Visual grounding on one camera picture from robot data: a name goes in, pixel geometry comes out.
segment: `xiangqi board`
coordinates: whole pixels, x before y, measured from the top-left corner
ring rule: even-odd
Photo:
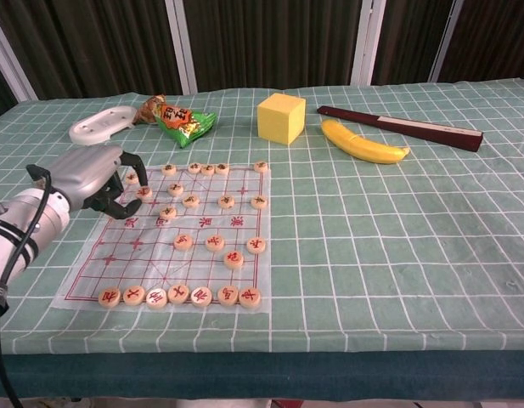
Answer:
[[[251,205],[256,196],[270,201],[270,172],[258,173],[252,167],[231,165],[227,174],[190,173],[180,167],[171,176],[165,176],[159,167],[147,169],[152,196],[144,200],[138,212],[127,219],[102,217],[85,243],[80,257],[53,300],[52,306],[61,309],[101,309],[98,296],[106,287],[118,287],[121,293],[130,286],[142,286],[146,292],[161,287],[168,291],[182,284],[190,291],[199,286],[208,287],[213,300],[205,309],[184,304],[169,303],[158,311],[174,313],[247,313],[239,305],[223,307],[217,292],[226,285],[239,290],[255,287],[262,294],[256,312],[267,312],[271,296],[270,205],[259,210]],[[171,195],[170,187],[183,187],[180,195]],[[132,200],[138,184],[124,183],[120,203]],[[186,207],[189,196],[199,198],[199,205]],[[234,205],[222,208],[219,199],[232,196]],[[174,218],[165,220],[162,210],[173,207]],[[179,251],[174,241],[181,235],[191,237],[192,246]],[[224,239],[218,251],[207,248],[206,242],[214,235]],[[267,242],[261,253],[251,253],[247,242],[263,237]],[[224,263],[226,254],[237,251],[244,257],[239,269],[230,269]],[[137,312],[140,306],[124,302],[113,310]]]

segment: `plastic chessboard mat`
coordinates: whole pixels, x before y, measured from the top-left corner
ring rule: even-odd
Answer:
[[[305,131],[290,147],[256,136],[256,106],[272,92],[168,97],[218,115],[182,150],[152,125],[110,141],[147,166],[269,163],[267,313],[52,307],[105,217],[83,210],[9,285],[4,351],[524,349],[524,80],[288,90],[307,100]],[[26,164],[47,165],[74,147],[72,123],[146,98],[18,104],[0,117],[0,200],[30,185]],[[320,105],[479,129],[484,141],[473,153],[343,121],[372,140],[410,146],[397,165],[375,165],[325,139]]]
[[[160,167],[149,167],[147,175],[152,197],[130,218],[117,220],[103,218],[88,237],[81,256],[58,290],[53,307],[64,309],[97,310],[98,295],[109,286],[124,293],[129,286],[140,285],[148,292],[162,287],[166,291],[176,284],[186,285],[192,292],[206,286],[213,293],[212,303],[206,309],[187,301],[169,303],[156,313],[267,313],[271,297],[271,246],[253,255],[246,250],[246,242],[261,236],[271,241],[271,206],[256,210],[251,205],[254,196],[266,196],[269,201],[271,172],[257,173],[252,166],[232,165],[228,175],[204,176],[191,174],[180,167],[172,176],[164,176]],[[184,192],[172,197],[167,192],[171,184],[181,184]],[[122,205],[135,199],[138,184],[124,184],[119,198]],[[186,208],[185,196],[196,195],[200,204]],[[235,205],[221,209],[219,197],[233,196]],[[172,206],[177,216],[165,222],[160,218],[163,207]],[[188,251],[176,250],[173,240],[188,234],[194,245]],[[220,235],[225,241],[219,252],[206,249],[205,241]],[[239,251],[245,259],[240,269],[232,271],[223,263],[227,252]],[[262,294],[261,306],[252,310],[239,305],[223,307],[217,300],[217,291],[233,285],[239,289],[254,286]],[[119,304],[114,310],[138,313],[139,306]]]

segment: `grid-patterned tablecloth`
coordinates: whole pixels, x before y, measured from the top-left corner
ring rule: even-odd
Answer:
[[[256,105],[272,91],[169,97],[218,114],[184,150],[156,126],[113,138],[147,165],[268,160],[272,168],[269,314],[151,314],[49,304],[99,215],[66,233],[10,285],[6,353],[524,349],[524,81],[323,87],[307,99],[290,147],[256,136]],[[29,185],[24,166],[72,147],[69,126],[144,96],[23,103],[0,118],[0,200]],[[347,123],[409,145],[398,165],[351,158],[322,135],[320,105],[485,132],[478,153]]]

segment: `toy banana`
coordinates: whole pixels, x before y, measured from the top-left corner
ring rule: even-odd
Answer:
[[[397,163],[410,152],[409,147],[394,147],[362,138],[333,119],[322,122],[322,132],[339,149],[367,162]]]

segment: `snack bag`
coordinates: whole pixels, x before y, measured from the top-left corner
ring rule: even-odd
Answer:
[[[156,107],[158,104],[165,104],[166,103],[166,96],[165,95],[155,95],[150,98],[148,98],[140,107],[137,109],[137,113],[135,114],[135,118],[133,119],[133,123],[154,123],[156,122],[156,119],[154,119],[154,114],[152,113],[152,110]]]
[[[153,109],[160,128],[183,148],[207,133],[217,119],[214,113],[194,112],[175,105],[158,104]]]

